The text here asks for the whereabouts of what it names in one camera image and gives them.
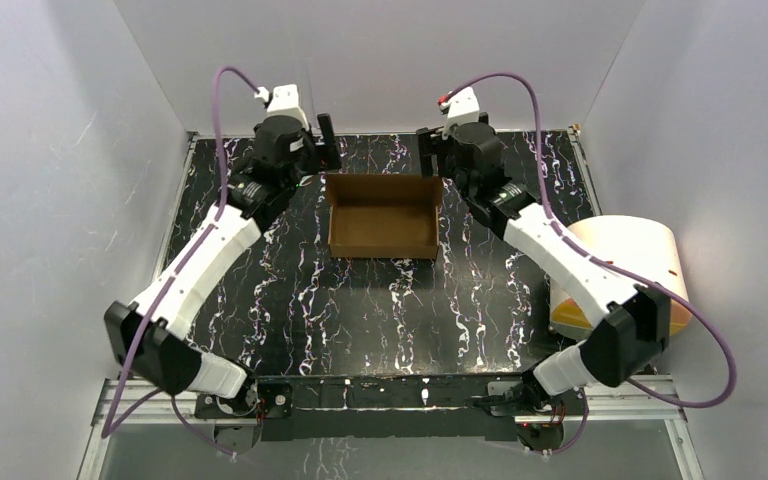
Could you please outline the brown cardboard box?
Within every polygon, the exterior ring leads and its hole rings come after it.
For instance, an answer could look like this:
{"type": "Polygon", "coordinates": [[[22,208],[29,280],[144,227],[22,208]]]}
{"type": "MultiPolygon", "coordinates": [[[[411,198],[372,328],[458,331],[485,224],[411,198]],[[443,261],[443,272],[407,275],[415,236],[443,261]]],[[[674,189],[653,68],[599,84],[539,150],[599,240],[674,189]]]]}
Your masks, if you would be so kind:
{"type": "Polygon", "coordinates": [[[329,174],[328,247],[333,258],[434,260],[443,182],[413,174],[329,174]]]}

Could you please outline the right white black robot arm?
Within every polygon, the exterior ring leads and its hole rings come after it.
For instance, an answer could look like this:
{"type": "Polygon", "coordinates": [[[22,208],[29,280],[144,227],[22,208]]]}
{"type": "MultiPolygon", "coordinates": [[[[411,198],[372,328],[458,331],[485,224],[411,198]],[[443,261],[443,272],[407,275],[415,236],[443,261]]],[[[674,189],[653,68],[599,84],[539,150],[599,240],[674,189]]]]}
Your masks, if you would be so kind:
{"type": "Polygon", "coordinates": [[[537,414],[563,393],[617,387],[669,344],[672,301],[658,289],[593,263],[526,186],[507,176],[503,144],[484,122],[417,132],[421,173],[452,181],[472,217],[536,263],[576,302],[592,331],[522,375],[520,396],[537,414]]]}

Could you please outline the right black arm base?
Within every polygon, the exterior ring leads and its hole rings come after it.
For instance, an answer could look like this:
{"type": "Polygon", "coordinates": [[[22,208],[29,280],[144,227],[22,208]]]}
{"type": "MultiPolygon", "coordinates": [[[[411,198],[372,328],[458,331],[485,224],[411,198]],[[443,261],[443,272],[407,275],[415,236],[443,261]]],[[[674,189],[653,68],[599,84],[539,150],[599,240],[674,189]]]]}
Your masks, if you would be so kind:
{"type": "Polygon", "coordinates": [[[536,415],[537,421],[515,422],[517,438],[525,450],[548,459],[569,450],[582,436],[590,416],[585,392],[574,387],[556,396],[547,394],[530,373],[519,380],[491,381],[487,393],[472,397],[468,405],[494,417],[536,415]],[[576,431],[567,437],[564,422],[570,412],[578,412],[581,419],[576,431]]]}

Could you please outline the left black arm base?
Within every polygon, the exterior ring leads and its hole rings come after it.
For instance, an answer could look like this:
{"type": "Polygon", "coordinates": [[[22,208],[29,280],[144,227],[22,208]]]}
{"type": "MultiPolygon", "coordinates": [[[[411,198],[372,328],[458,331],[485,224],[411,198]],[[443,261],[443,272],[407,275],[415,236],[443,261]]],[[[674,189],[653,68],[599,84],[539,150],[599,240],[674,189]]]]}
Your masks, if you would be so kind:
{"type": "Polygon", "coordinates": [[[288,381],[262,378],[233,399],[198,394],[194,417],[213,425],[210,435],[215,443],[242,455],[259,443],[268,420],[291,416],[292,400],[293,386],[288,381]]]}

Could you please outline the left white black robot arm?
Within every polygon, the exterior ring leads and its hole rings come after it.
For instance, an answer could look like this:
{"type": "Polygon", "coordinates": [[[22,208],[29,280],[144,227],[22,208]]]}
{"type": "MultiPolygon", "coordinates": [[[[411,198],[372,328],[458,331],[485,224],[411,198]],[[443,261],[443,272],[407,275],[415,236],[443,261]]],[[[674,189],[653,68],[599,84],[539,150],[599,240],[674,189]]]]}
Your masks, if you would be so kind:
{"type": "Polygon", "coordinates": [[[219,200],[184,249],[134,300],[108,307],[105,326],[123,370],[169,395],[220,397],[235,416],[254,411],[254,372],[192,347],[186,337],[219,281],[286,211],[301,179],[341,168],[330,115],[318,115],[317,122],[319,137],[287,115],[258,124],[252,150],[223,178],[219,200]]]}

